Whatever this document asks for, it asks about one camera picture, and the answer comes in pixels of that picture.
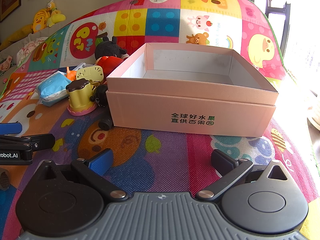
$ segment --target blue square with dots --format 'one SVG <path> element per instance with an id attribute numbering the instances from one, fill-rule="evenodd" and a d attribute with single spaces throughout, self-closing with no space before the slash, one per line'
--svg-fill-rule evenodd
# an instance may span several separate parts
<path id="1" fill-rule="evenodd" d="M 146 36 L 179 37 L 179 28 L 180 9 L 148 9 Z"/>

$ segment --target box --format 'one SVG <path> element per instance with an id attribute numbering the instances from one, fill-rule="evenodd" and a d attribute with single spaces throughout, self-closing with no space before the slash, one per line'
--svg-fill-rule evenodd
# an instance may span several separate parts
<path id="1" fill-rule="evenodd" d="M 146 43 L 108 77 L 115 126 L 262 136 L 278 92 L 232 49 Z"/>

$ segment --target cartoon pig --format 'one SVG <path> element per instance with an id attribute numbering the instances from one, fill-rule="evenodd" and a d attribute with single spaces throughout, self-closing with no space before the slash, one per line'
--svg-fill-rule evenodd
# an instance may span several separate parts
<path id="1" fill-rule="evenodd" d="M 188 22 L 188 24 L 192 24 L 192 27 L 197 27 L 199 30 L 205 30 L 205 31 L 209 31 L 208 27 L 212 25 L 212 23 L 210 21 L 208 21 L 209 15 L 204 15 L 204 16 L 197 16 L 196 18 L 189 18 L 188 20 L 190 22 Z"/>

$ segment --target red square with dots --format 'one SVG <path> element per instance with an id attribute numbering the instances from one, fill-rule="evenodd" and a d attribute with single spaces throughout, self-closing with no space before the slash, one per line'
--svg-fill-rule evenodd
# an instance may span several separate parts
<path id="1" fill-rule="evenodd" d="M 117 36 L 119 47 L 126 49 L 131 55 L 145 43 L 145 36 Z"/>

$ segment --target play mat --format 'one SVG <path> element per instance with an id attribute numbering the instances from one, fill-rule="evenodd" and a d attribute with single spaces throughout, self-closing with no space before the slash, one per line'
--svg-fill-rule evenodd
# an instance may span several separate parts
<path id="1" fill-rule="evenodd" d="M 90 158 L 104 148 L 114 152 L 113 166 L 104 174 L 107 180 L 134 191 L 191 191 L 219 179 L 210 165 L 212 149 L 233 158 L 248 158 L 255 164 L 278 159 L 287 167 L 309 203 L 302 233 L 318 239 L 319 174 L 307 126 L 298 125 L 295 116 L 286 121 L 289 103 L 279 105 L 284 114 L 275 114 L 264 136 L 241 138 L 184 134 L 114 127 L 99 129 L 104 110 L 84 116 L 71 116 L 68 100 L 52 107 L 37 104 L 38 82 L 59 67 L 81 62 L 93 64 L 94 51 L 107 34 L 132 54 L 145 42 L 181 42 L 232 48 L 251 62 L 275 87 L 287 78 L 282 55 L 266 16 L 249 0 L 125 0 L 88 13 L 63 27 L 11 75 L 0 101 L 0 122 L 19 121 L 23 131 L 17 136 L 52 133 L 55 146 L 34 154 L 30 166 L 6 166 L 11 186 L 0 191 L 0 239 L 16 239 L 21 226 L 15 205 L 37 167 L 45 159 L 57 164 L 76 158 Z M 279 95 L 278 101 L 287 97 Z M 299 133 L 289 136 L 294 123 Z"/>

